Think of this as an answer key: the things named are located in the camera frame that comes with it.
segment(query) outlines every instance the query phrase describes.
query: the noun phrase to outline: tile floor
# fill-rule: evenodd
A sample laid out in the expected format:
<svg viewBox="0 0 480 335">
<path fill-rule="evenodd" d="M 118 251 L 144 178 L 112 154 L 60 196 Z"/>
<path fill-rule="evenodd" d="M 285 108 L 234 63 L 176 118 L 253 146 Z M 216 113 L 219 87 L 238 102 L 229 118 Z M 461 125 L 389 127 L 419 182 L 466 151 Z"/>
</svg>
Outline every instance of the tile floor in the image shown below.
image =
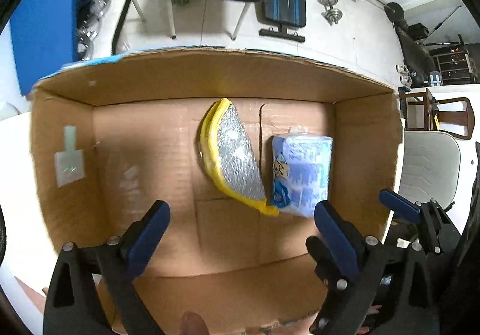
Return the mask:
<svg viewBox="0 0 480 335">
<path fill-rule="evenodd" d="M 401 86 L 395 70 L 403 63 L 402 51 L 392 24 L 375 2 L 338 0 L 343 12 L 338 25 L 323 18 L 325 10 L 317 0 L 306 0 L 307 25 L 298 30 L 306 41 L 297 43 L 258 36 L 269 25 L 263 20 L 261 6 L 251 6 L 236 41 L 235 29 L 243 3 L 221 0 L 190 0 L 174 6 L 177 39 L 169 36 L 167 8 L 162 0 L 138 0 L 146 17 L 141 22 L 130 6 L 123 36 L 132 50 L 165 46 L 225 46 L 233 49 L 262 49 L 348 68 L 395 89 Z"/>
</svg>

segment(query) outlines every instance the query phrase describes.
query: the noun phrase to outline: open cardboard box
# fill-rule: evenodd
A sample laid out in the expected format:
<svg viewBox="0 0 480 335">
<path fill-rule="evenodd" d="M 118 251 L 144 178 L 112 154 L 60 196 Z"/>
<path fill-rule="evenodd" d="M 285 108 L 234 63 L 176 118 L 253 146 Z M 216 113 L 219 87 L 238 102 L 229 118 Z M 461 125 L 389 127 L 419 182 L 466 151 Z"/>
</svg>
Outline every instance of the open cardboard box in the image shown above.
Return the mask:
<svg viewBox="0 0 480 335">
<path fill-rule="evenodd" d="M 203 173 L 198 128 L 230 98 L 271 192 L 271 137 L 290 127 L 334 139 L 330 200 L 364 235 L 381 238 L 401 123 L 393 90 L 342 68 L 254 51 L 188 48 L 114 56 L 63 70 L 34 91 L 32 153 L 56 250 L 122 234 L 157 199 L 171 223 L 135 287 L 167 334 L 187 310 L 210 333 L 301 319 L 326 288 L 305 239 L 313 220 L 266 217 L 220 193 Z M 55 153 L 76 127 L 85 177 L 58 187 Z M 113 327 L 121 329 L 116 320 Z"/>
</svg>

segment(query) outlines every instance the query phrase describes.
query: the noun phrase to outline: tissue pack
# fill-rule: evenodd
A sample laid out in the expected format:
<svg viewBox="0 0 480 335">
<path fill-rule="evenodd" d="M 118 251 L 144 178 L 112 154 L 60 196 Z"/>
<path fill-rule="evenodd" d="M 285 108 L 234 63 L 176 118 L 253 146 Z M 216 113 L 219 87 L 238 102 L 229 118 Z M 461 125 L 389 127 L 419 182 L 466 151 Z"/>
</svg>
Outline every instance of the tissue pack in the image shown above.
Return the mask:
<svg viewBox="0 0 480 335">
<path fill-rule="evenodd" d="M 275 135 L 273 195 L 280 212 L 313 217 L 318 202 L 328 199 L 331 137 L 313 134 Z"/>
</svg>

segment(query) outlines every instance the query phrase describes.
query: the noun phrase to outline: wooden chair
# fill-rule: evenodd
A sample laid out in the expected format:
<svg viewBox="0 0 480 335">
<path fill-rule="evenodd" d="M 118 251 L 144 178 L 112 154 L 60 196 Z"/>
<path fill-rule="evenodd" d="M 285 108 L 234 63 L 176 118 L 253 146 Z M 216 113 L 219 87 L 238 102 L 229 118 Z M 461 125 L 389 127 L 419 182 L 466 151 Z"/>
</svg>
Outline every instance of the wooden chair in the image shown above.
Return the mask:
<svg viewBox="0 0 480 335">
<path fill-rule="evenodd" d="M 475 115 L 470 100 L 465 97 L 449 98 L 437 101 L 432 95 L 430 90 L 425 89 L 423 92 L 411 92 L 408 94 L 399 94 L 400 99 L 405 99 L 406 105 L 422 105 L 423 106 L 423 128 L 409 128 L 407 120 L 407 112 L 403 112 L 406 120 L 406 129 L 408 130 L 437 130 L 435 125 L 435 116 L 438 122 L 462 125 L 466 127 L 466 135 L 459 135 L 457 133 L 449 132 L 447 130 L 440 130 L 446 132 L 457 139 L 470 140 L 473 134 L 473 128 L 475 127 Z M 407 98 L 415 98 L 416 101 L 407 101 Z M 440 111 L 438 105 L 444 105 L 446 103 L 453 102 L 465 102 L 465 111 Z"/>
</svg>

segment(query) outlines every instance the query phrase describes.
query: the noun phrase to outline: blue mat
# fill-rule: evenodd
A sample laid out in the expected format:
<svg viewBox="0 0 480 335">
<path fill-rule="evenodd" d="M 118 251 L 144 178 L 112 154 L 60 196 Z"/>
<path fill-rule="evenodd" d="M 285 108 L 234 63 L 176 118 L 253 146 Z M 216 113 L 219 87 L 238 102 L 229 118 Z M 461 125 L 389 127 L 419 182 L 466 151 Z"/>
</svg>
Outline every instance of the blue mat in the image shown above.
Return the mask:
<svg viewBox="0 0 480 335">
<path fill-rule="evenodd" d="M 10 28 L 22 95 L 40 78 L 78 60 L 76 0 L 22 0 Z"/>
</svg>

